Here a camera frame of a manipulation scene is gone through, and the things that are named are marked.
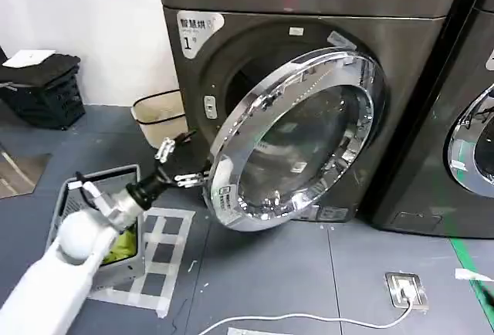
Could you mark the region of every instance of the trash can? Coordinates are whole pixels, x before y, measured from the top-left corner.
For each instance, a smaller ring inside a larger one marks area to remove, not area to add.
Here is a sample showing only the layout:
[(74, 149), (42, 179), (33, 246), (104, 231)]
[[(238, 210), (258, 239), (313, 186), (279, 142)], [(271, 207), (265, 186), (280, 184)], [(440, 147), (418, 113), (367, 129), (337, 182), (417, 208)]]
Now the trash can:
[(175, 138), (188, 130), (180, 90), (141, 98), (131, 111), (147, 142), (154, 148), (159, 148), (164, 138)]

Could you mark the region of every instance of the electrical floor outlet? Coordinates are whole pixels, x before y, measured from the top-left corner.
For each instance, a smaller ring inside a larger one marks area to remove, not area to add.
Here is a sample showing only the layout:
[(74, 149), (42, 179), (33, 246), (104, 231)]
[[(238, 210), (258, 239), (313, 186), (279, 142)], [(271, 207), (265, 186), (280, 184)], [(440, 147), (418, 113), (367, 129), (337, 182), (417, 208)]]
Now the electrical floor outlet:
[(408, 301), (401, 292), (406, 286), (415, 289), (414, 310), (428, 310), (429, 305), (424, 287), (417, 275), (412, 273), (388, 272), (386, 273), (387, 286), (391, 294), (391, 301), (397, 308), (408, 308)]

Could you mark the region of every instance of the dryer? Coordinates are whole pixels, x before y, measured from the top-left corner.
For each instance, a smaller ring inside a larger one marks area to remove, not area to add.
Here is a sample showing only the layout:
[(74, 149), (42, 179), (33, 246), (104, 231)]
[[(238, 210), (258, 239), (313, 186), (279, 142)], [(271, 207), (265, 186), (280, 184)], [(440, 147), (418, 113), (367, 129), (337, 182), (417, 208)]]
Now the dryer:
[(452, 0), (163, 0), (229, 228), (352, 218)]
[(494, 0), (477, 0), (436, 90), (371, 221), (494, 238)]

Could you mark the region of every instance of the black basket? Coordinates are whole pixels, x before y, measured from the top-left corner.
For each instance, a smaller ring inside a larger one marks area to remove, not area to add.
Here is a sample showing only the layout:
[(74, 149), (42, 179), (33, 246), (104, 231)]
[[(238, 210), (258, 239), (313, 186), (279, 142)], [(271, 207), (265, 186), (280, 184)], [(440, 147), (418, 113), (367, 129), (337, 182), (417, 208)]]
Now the black basket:
[(9, 84), (0, 98), (24, 121), (41, 128), (66, 130), (84, 115), (75, 67), (44, 87)]

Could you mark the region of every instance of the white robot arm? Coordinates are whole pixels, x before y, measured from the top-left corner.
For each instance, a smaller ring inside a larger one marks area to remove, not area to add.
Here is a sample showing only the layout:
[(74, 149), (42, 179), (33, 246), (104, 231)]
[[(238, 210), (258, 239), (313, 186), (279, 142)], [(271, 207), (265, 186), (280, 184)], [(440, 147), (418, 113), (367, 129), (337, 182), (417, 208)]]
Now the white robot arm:
[(96, 208), (84, 208), (63, 220), (53, 244), (28, 268), (0, 309), (0, 334), (66, 333), (118, 235), (171, 185), (191, 187), (203, 181), (200, 174), (190, 174), (178, 176), (187, 178), (186, 182), (176, 182), (161, 166), (173, 152), (175, 142), (181, 143), (192, 134), (183, 134), (175, 140), (165, 139), (155, 157), (155, 172), (114, 195), (99, 192), (91, 182), (78, 181), (70, 185), (86, 189), (93, 196)]

